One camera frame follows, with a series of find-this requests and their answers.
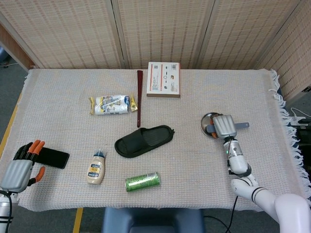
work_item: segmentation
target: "smartphone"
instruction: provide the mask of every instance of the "smartphone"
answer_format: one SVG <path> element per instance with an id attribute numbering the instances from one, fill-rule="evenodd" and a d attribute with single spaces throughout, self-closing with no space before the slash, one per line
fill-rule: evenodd
<path id="1" fill-rule="evenodd" d="M 37 157 L 36 163 L 64 169 L 68 159 L 68 153 L 43 147 Z"/>

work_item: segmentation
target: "woven panel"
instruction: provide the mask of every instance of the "woven panel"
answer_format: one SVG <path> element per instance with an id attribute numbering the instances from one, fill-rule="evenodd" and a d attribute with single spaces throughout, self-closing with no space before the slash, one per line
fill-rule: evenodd
<path id="1" fill-rule="evenodd" d="M 248 69 L 287 13 L 293 0 L 220 0 L 210 22 L 199 68 Z"/>
<path id="2" fill-rule="evenodd" d="M 287 100 L 311 84 L 311 2 L 302 4 L 258 65 L 280 74 Z"/>
<path id="3" fill-rule="evenodd" d="M 3 0 L 0 11 L 42 68 L 120 68 L 103 0 Z"/>
<path id="4" fill-rule="evenodd" d="M 191 68 L 211 2 L 119 0 L 130 68 L 148 68 L 149 61 L 180 62 L 183 69 Z"/>

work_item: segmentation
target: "slide sandal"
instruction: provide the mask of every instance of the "slide sandal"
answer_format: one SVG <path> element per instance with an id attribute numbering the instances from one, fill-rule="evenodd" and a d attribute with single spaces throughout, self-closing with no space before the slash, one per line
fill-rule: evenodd
<path id="1" fill-rule="evenodd" d="M 174 130 L 167 125 L 151 129 L 140 128 L 116 141 L 115 149 L 125 158 L 134 158 L 168 143 L 172 140 L 174 133 Z"/>

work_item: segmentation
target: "bottle label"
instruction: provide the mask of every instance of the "bottle label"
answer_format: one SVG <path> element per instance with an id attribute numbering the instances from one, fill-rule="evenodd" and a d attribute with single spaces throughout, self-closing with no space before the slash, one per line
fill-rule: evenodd
<path id="1" fill-rule="evenodd" d="M 91 164 L 91 166 L 88 168 L 87 176 L 92 178 L 99 177 L 101 170 L 102 168 L 100 164 Z"/>

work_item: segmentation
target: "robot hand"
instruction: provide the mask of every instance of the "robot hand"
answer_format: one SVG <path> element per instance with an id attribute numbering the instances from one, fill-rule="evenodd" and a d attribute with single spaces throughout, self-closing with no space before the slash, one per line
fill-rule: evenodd
<path id="1" fill-rule="evenodd" d="M 21 193 L 30 186 L 40 181 L 44 175 L 45 168 L 42 167 L 35 178 L 30 179 L 33 166 L 43 148 L 45 142 L 36 140 L 17 151 L 14 159 L 6 169 L 0 187 L 2 190 L 11 193 Z"/>

